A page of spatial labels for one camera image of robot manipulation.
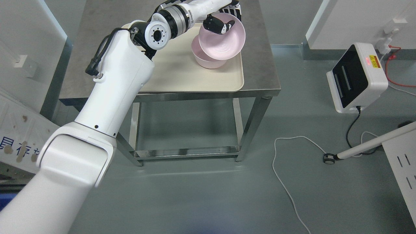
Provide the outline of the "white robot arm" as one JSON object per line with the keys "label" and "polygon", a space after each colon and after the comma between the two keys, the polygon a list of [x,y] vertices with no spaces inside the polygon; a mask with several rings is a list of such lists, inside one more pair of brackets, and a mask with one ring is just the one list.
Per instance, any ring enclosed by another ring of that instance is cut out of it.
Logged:
{"label": "white robot arm", "polygon": [[2,234],[66,234],[116,152],[116,135],[130,105],[154,70],[153,56],[196,21],[237,0],[165,1],[147,21],[115,28],[85,72],[95,87],[76,119],[58,128],[41,149],[39,171],[1,211]]}

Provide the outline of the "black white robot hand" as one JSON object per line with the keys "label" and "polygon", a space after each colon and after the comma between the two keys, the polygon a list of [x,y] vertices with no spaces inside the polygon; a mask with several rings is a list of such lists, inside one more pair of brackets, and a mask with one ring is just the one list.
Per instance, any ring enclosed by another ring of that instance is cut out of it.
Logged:
{"label": "black white robot hand", "polygon": [[[241,21],[241,6],[239,0],[232,0],[231,3],[227,6],[224,6],[219,10],[220,13],[226,13],[229,15],[233,15]],[[209,14],[207,18],[202,22],[202,26],[207,31],[216,33],[218,35],[223,35],[229,31],[233,25],[235,24],[235,20],[230,20],[229,22],[223,22],[222,20],[212,16]]]}

